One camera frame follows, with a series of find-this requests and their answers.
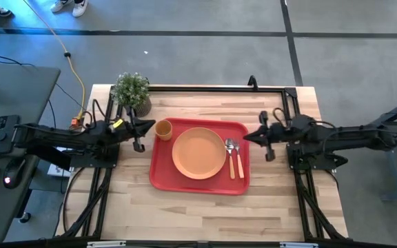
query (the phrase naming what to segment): yellow cable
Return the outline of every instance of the yellow cable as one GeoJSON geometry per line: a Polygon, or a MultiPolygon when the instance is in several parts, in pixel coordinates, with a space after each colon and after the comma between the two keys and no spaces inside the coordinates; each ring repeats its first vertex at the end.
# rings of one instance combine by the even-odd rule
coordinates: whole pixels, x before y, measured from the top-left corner
{"type": "MultiPolygon", "coordinates": [[[[59,38],[59,36],[54,32],[54,30],[47,24],[47,22],[45,22],[44,21],[44,19],[42,19],[42,17],[38,14],[38,12],[36,12],[36,10],[34,10],[33,8],[32,8],[32,6],[26,1],[26,0],[23,0],[24,1],[24,3],[26,3],[27,4],[27,6],[36,14],[36,16],[38,17],[38,18],[40,18],[40,20],[47,26],[47,28],[51,31],[51,33],[53,34],[53,36],[59,41],[59,43],[62,45],[62,48],[63,48],[63,50],[64,50],[64,52],[65,53],[69,53],[68,51],[67,51],[67,48],[65,47],[65,45],[63,44],[63,42],[62,42],[62,40],[61,40],[61,38],[59,38]]],[[[65,56],[66,58],[67,58],[67,60],[68,60],[68,64],[70,64],[70,69],[72,70],[72,72],[73,72],[73,74],[75,75],[75,77],[77,78],[77,80],[79,81],[79,83],[81,84],[81,86],[82,86],[82,106],[83,106],[83,104],[85,103],[85,86],[84,86],[84,84],[82,83],[82,80],[81,80],[81,78],[79,77],[79,75],[76,73],[76,71],[74,70],[74,68],[73,68],[73,64],[72,64],[72,60],[70,59],[70,56],[65,56]]],[[[79,114],[77,115],[77,119],[78,120],[81,120],[81,118],[82,118],[82,114],[83,114],[83,107],[81,107],[81,110],[79,111],[79,114]]]]}

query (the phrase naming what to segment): silver fork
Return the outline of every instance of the silver fork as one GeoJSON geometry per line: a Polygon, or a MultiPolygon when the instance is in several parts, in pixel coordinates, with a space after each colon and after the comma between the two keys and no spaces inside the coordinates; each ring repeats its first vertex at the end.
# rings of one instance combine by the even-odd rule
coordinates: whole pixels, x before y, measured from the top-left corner
{"type": "Polygon", "coordinates": [[[238,141],[238,138],[234,139],[234,148],[237,151],[238,175],[240,176],[240,178],[244,178],[245,174],[243,173],[243,164],[241,163],[240,142],[238,141]]]}

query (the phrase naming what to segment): concrete floor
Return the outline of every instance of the concrete floor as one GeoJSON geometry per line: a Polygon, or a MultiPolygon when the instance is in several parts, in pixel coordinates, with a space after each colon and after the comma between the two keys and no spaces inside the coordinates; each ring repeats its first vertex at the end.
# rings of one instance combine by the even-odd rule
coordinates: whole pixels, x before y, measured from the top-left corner
{"type": "MultiPolygon", "coordinates": [[[[87,12],[53,15],[51,0],[30,0],[58,29],[139,31],[284,32],[279,0],[90,0],[87,12]]],[[[22,0],[0,0],[16,17],[0,26],[44,25],[22,0]]],[[[294,32],[397,33],[397,0],[287,0],[294,32]]],[[[88,94],[94,83],[114,83],[121,72],[140,72],[152,83],[295,85],[286,37],[62,36],[88,94]]],[[[316,88],[323,119],[336,125],[366,124],[397,105],[397,39],[295,38],[303,85],[316,88]]],[[[80,99],[77,83],[51,35],[0,34],[0,55],[62,70],[59,84],[80,99]]],[[[60,89],[51,97],[58,127],[79,110],[60,89]]],[[[47,108],[41,120],[51,125],[47,108]]],[[[397,201],[383,202],[393,178],[384,154],[341,152],[340,197],[349,236],[397,245],[397,201]]],[[[35,192],[34,219],[14,223],[7,241],[51,237],[62,196],[35,192]]]]}

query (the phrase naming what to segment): potted plant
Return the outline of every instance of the potted plant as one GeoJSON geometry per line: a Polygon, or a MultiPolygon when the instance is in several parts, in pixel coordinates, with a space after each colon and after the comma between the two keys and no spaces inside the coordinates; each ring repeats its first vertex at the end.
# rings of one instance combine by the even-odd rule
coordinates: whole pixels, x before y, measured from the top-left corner
{"type": "Polygon", "coordinates": [[[139,73],[125,72],[119,75],[116,86],[113,89],[113,98],[122,106],[132,107],[137,117],[150,113],[151,100],[148,93],[150,82],[139,73]]]}

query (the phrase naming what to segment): computer mouse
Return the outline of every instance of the computer mouse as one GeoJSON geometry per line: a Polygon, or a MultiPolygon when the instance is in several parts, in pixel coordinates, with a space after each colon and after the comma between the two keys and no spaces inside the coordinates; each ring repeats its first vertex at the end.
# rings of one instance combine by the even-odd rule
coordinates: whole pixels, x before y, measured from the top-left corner
{"type": "Polygon", "coordinates": [[[13,158],[3,172],[3,184],[8,189],[18,187],[22,179],[22,172],[26,164],[24,157],[13,158]]]}

